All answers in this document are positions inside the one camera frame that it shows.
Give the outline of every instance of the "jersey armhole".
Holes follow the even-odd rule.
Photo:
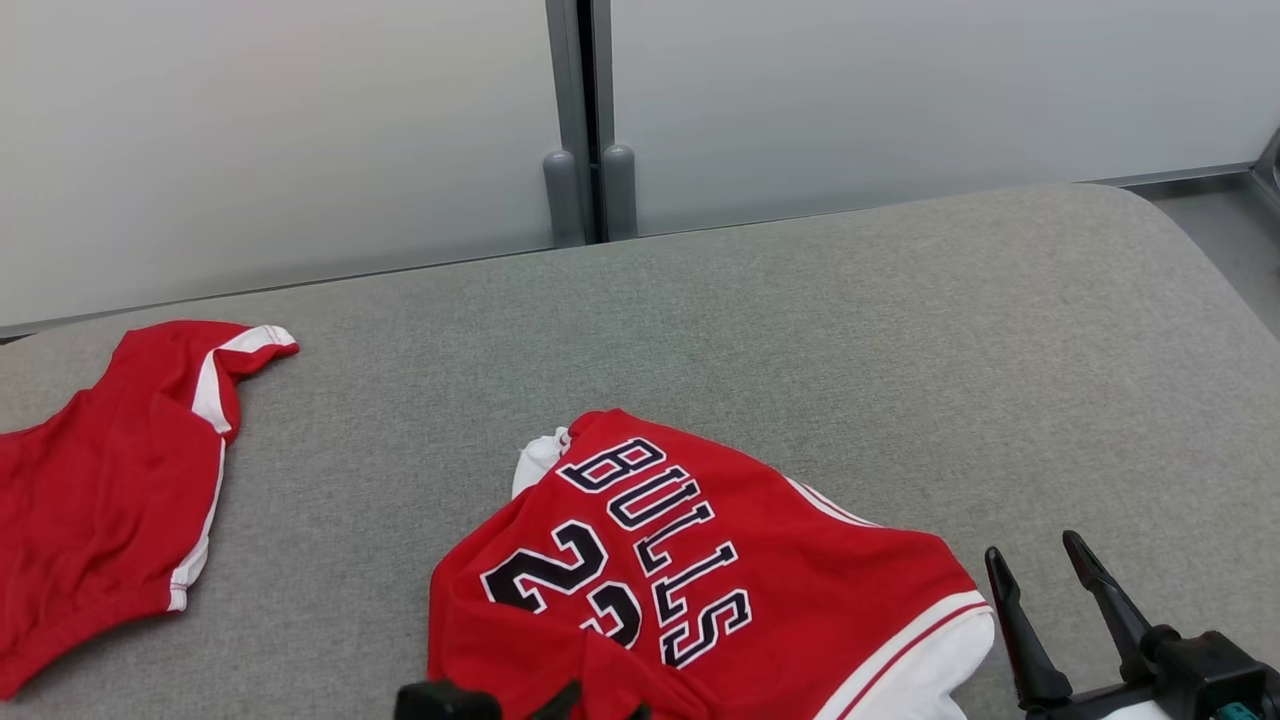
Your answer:
[[[559,459],[568,452],[568,428],[556,428],[556,434],[535,438],[520,451],[516,461],[516,475],[511,480],[511,497],[536,486]]]
[[[876,523],[872,523],[870,520],[865,520],[863,518],[859,518],[858,515],[854,515],[852,512],[850,512],[850,511],[845,510],[844,507],[836,505],[829,498],[827,498],[827,496],[824,496],[820,492],[813,489],[812,487],[809,487],[809,486],[806,486],[804,483],[797,483],[797,482],[792,480],[791,478],[787,478],[786,475],[782,475],[782,477],[787,480],[787,483],[791,484],[791,488],[794,491],[796,491],[796,493],[805,500],[805,502],[808,502],[809,505],[813,505],[823,515],[826,515],[828,518],[832,518],[835,520],[840,520],[841,523],[845,523],[846,525],[855,525],[855,527],[859,527],[859,528],[883,528],[883,525],[877,525]]]

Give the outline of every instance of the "gray post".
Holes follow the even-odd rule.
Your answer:
[[[636,225],[636,155],[626,145],[611,145],[600,155],[604,186],[604,232],[608,241],[639,237]]]
[[[552,210],[552,240],[556,247],[586,245],[573,155],[557,150],[543,158],[543,178],[547,181],[547,205]]]
[[[582,63],[579,56],[577,3],[547,0],[547,29],[552,49],[552,79],[556,83],[561,147],[577,159],[575,205],[577,214],[581,215],[579,225],[582,228],[582,242],[594,242],[591,158],[588,147],[586,91],[582,87]]]

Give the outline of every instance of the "metal frame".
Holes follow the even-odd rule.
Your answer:
[[[611,0],[591,0],[591,47],[595,53],[595,123],[600,143],[600,204],[604,240],[639,237],[635,152],[617,142],[613,126],[613,17]]]
[[[553,225],[556,246],[584,245],[594,241],[595,218],[591,202],[591,168],[588,149],[586,92],[582,87],[582,61],[579,53],[577,4],[575,0],[547,0],[547,31],[550,37],[552,74],[556,81],[556,108],[559,114],[561,149],[570,155],[572,174],[576,178],[580,232]],[[563,172],[566,159],[553,152],[544,161],[544,172]],[[553,209],[563,211],[563,197],[550,197]]]
[[[1210,168],[1189,168],[1185,170],[1170,170],[1167,173],[1147,173],[1142,176],[1125,176],[1120,178],[1107,178],[1101,181],[1088,181],[1089,184],[1110,184],[1112,187],[1139,187],[1143,184],[1157,184],[1162,182],[1176,182],[1184,179],[1215,178],[1220,176],[1234,176],[1247,173],[1253,168],[1253,163],[1233,163],[1230,165],[1213,165]]]
[[[1253,179],[1280,205],[1280,129],[1276,131],[1262,156],[1253,165]]]

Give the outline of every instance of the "chicago bulls jersey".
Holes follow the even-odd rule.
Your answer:
[[[882,528],[621,410],[521,456],[517,496],[431,578],[431,679],[524,717],[957,719],[991,609],[937,537]]]
[[[187,609],[241,427],[236,383],[297,351],[275,325],[129,331],[92,388],[0,434],[0,700],[95,635]]]

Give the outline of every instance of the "gray table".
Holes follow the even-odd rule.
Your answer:
[[[292,331],[241,386],[189,610],[111,632],[0,716],[389,716],[435,562],[520,447],[621,406],[882,524],[998,544],[1078,688],[1116,657],[1059,533],[1156,621],[1280,661],[1280,343],[1165,217],[1051,186],[189,302],[0,347],[0,429],[131,327]],[[959,693],[1018,712],[1002,648]]]

